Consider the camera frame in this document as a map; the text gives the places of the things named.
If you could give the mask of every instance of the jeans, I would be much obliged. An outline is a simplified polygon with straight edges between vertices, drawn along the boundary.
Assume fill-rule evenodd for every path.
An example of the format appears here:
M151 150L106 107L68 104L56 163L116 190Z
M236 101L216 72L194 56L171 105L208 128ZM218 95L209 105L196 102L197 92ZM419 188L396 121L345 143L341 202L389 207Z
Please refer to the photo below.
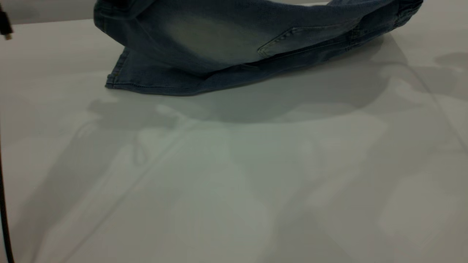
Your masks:
M98 0L125 46L106 87L197 95L316 65L404 25L423 0Z

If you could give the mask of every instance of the cable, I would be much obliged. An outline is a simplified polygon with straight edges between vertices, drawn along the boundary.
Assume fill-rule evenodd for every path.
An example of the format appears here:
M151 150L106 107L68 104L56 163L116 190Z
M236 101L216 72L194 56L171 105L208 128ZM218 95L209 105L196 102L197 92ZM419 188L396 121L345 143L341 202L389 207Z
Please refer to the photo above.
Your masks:
M10 20L8 19L7 13L3 12L0 3L0 34L5 36L6 40L11 39L13 29L11 28Z
M5 243L5 252L7 254L7 263L15 263L13 259L13 250L11 249L10 231L8 229L7 204L5 202L5 187L3 184L3 171L1 165L0 153L0 218L3 230L3 242Z

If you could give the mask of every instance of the pocket stitching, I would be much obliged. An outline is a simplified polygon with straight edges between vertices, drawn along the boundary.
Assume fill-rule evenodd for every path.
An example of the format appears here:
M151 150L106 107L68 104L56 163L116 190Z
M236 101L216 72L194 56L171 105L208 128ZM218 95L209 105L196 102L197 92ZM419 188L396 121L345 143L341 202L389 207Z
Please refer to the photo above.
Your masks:
M353 21L356 21L356 19L351 19L351 20L344 21L343 23L334 24L334 25L327 25L327 26L293 27L293 28L290 28L290 29L286 30L285 32L280 34L278 37L276 37L273 40L269 41L265 45L261 46L257 50L257 53L260 54L263 58L270 58L270 57L272 57L272 55L269 55L267 53L267 50L270 47L272 47L273 45L275 45L275 44L277 44L277 43L279 43L279 42L281 42L283 40L285 40L286 38L288 38L290 36L293 36L296 33L303 32L303 31L312 31L312 30L317 30L317 29L328 29L328 28L332 28L332 27L339 27L339 26L342 26L344 24L347 24L347 23L350 23L350 22L353 22Z
M257 62L249 63L249 65L258 66L258 65L268 63L268 62L271 62L271 61L274 61L274 60L278 60L278 59L281 59L281 58L287 58L287 57L290 57L290 56L293 56L293 55L313 51L313 50L316 50L316 49L329 47L329 46L333 46L333 45L343 44L345 42L349 42L349 41L348 40L343 40L343 41L340 41L340 42L329 43L329 44L322 45L322 46L312 45L312 46L309 46L309 47L298 49L296 51L287 52L287 53L282 54L282 55L278 54L278 55L270 56L269 58L266 58L266 59L263 59L263 60L260 60L260 61L257 61Z

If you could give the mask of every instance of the white table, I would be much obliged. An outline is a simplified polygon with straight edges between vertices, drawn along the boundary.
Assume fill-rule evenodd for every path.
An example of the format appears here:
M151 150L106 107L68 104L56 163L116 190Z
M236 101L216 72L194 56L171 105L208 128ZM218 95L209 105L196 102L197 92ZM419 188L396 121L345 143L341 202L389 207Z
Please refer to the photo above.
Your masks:
M105 89L92 21L0 42L17 263L468 262L468 1L196 97Z

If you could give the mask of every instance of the blue jeans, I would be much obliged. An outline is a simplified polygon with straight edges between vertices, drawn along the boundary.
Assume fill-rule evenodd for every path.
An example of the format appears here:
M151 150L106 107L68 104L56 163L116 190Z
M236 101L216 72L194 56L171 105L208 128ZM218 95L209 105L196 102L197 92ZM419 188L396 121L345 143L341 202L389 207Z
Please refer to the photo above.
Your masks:
M106 87L196 95L313 66L404 25L423 0L98 0L95 24L125 46Z

